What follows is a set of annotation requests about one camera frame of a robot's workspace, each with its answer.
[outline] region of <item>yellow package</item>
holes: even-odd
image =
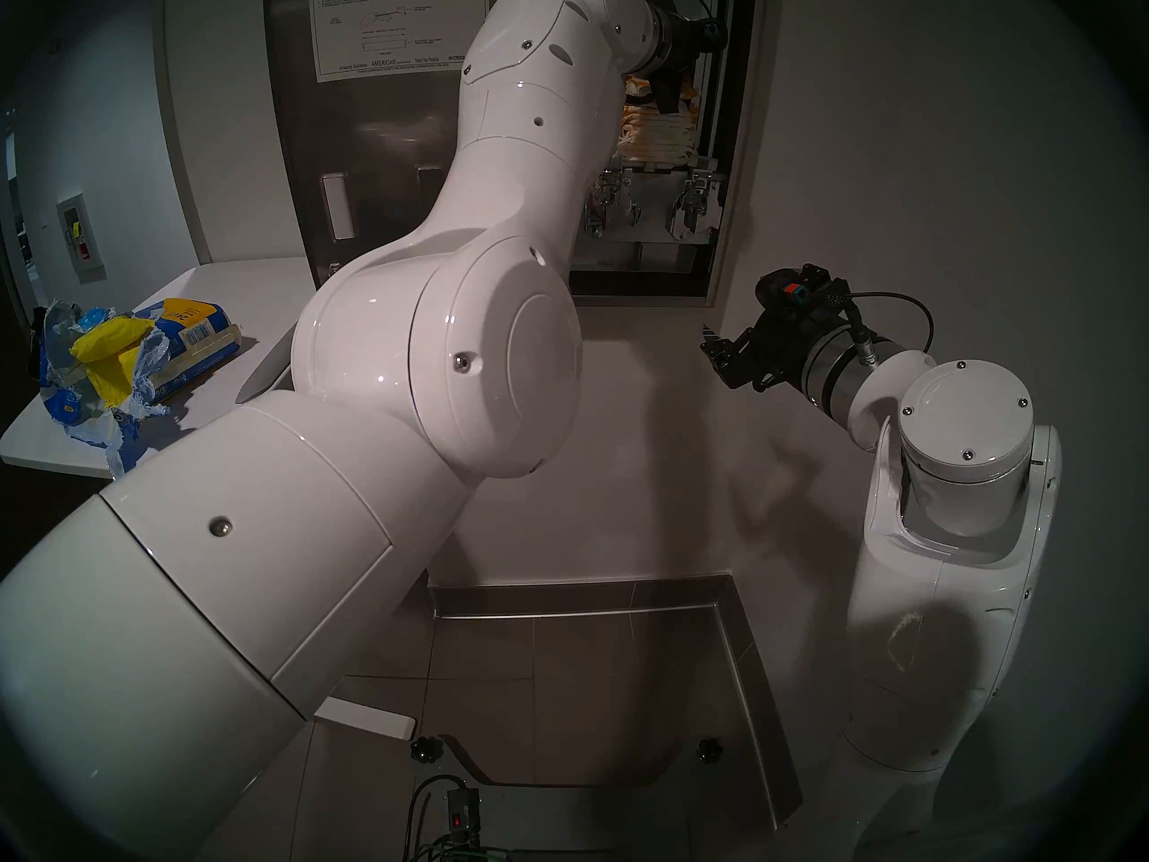
[[[69,352],[83,364],[103,361],[138,343],[154,325],[154,321],[142,317],[114,317],[88,330],[76,340]]]
[[[92,387],[108,407],[118,407],[132,393],[132,371],[136,369],[139,351],[140,347],[134,346],[84,364]]]

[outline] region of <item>white wall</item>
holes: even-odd
[[[841,716],[870,459],[793,390],[726,391],[700,324],[737,334],[758,314],[758,276],[804,261],[857,291],[916,294],[939,360],[1008,365],[1065,448],[1027,632],[939,802],[1039,796],[1112,728],[1149,651],[1144,126],[1046,0],[782,0],[768,64],[723,307],[583,309],[570,441],[535,475],[480,487],[432,577],[733,569],[810,787]],[[924,339],[911,307],[864,311]]]
[[[160,122],[152,0],[77,0],[32,54],[16,108],[21,203],[49,298],[131,308],[196,264]],[[80,284],[55,205],[83,193],[107,279]]]
[[[302,256],[263,0],[165,0],[164,10],[176,130],[211,261]]]

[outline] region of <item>floor tile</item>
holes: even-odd
[[[423,575],[399,608],[369,632],[344,672],[367,677],[426,677],[433,633],[434,610],[426,575]]]
[[[762,859],[773,823],[749,730],[723,739],[722,759],[699,776],[686,798],[692,862]]]
[[[425,686],[422,679],[345,677],[333,694],[418,717]],[[338,723],[316,723],[292,862],[398,859],[414,786],[406,741]]]
[[[535,778],[546,785],[630,785],[657,776],[665,711],[635,675],[535,677]]]
[[[712,606],[631,615],[634,648],[643,668],[658,671],[725,667],[726,651]]]
[[[287,862],[310,742],[308,724],[211,832],[200,847],[199,862]]]
[[[534,621],[534,675],[627,674],[634,669],[630,615],[540,617]]]
[[[533,674],[532,618],[440,619],[434,625],[435,679],[522,679]]]
[[[495,784],[534,780],[532,679],[432,679],[424,736],[453,740],[473,775]]]
[[[435,587],[439,615],[542,615],[629,608],[633,580]]]

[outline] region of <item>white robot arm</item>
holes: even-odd
[[[579,394],[581,203],[623,75],[686,67],[691,24],[645,0],[499,0],[434,209],[316,293],[295,391],[141,464],[0,585],[0,707],[95,831],[144,856],[193,848],[478,484],[558,449]]]
[[[863,836],[899,839],[931,817],[946,765],[1017,648],[1061,445],[1034,425],[1011,372],[903,351],[817,265],[766,275],[755,293],[754,328],[702,345],[718,375],[758,391],[789,383],[874,452],[846,624],[849,709],[820,786],[771,847],[771,859],[833,862]]]

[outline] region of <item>white countertop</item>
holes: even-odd
[[[147,459],[184,432],[199,429],[236,406],[236,395],[252,371],[295,321],[315,294],[306,259],[261,259],[250,262],[214,262],[188,269],[138,308],[167,297],[183,297],[219,305],[244,339],[239,354],[168,398],[170,417],[153,417],[140,425],[148,442]],[[40,397],[33,398],[0,438],[0,459],[6,463],[53,472],[110,478],[103,451],[69,438],[53,422]]]

